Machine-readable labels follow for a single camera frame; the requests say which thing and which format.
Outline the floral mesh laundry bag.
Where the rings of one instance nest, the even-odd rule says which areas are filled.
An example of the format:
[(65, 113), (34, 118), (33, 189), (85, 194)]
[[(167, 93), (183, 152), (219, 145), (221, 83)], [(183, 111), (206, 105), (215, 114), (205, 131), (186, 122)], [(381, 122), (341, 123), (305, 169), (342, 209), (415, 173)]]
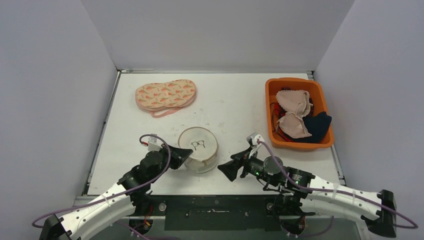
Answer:
[(135, 103), (153, 118), (162, 118), (188, 107), (197, 96), (197, 86), (189, 79), (148, 83), (135, 90)]

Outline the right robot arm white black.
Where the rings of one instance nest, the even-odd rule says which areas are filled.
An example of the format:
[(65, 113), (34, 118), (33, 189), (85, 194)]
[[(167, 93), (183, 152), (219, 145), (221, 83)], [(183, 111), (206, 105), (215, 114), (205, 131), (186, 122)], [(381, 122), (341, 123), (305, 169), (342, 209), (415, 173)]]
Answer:
[(339, 185), (310, 172), (283, 166), (278, 157), (260, 160), (242, 151), (217, 167), (231, 182), (247, 175), (264, 182), (263, 190), (279, 192), (272, 212), (277, 216), (313, 216), (324, 214), (344, 218), (366, 226), (369, 232), (395, 238), (396, 209), (394, 194), (388, 190), (366, 192)]

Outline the round white mesh laundry bag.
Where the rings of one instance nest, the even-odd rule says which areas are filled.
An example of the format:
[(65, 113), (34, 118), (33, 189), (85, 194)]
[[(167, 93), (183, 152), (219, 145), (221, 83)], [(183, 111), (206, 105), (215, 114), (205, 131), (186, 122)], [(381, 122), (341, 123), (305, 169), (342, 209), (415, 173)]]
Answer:
[(185, 129), (179, 135), (177, 144), (181, 149), (193, 151), (184, 162), (187, 169), (202, 174), (216, 166), (219, 143), (207, 128), (194, 126)]

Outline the beige pink lace bra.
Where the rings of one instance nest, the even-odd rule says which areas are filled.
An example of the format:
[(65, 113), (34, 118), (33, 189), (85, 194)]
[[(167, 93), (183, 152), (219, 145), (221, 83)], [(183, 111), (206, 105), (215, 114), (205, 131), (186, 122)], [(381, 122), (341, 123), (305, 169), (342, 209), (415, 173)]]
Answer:
[(303, 118), (311, 112), (310, 93), (306, 90), (280, 90), (277, 103), (285, 111), (278, 121), (278, 127), (292, 139), (311, 137)]

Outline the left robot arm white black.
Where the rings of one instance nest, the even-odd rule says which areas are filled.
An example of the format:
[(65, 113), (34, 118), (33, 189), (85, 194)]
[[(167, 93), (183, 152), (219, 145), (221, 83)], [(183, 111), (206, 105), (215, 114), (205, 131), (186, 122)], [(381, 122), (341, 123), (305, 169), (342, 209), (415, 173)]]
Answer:
[(42, 226), (41, 240), (88, 240), (123, 217), (144, 215), (154, 183), (168, 169), (177, 170), (194, 151), (162, 144), (149, 151), (140, 163), (86, 206), (62, 216), (52, 214)]

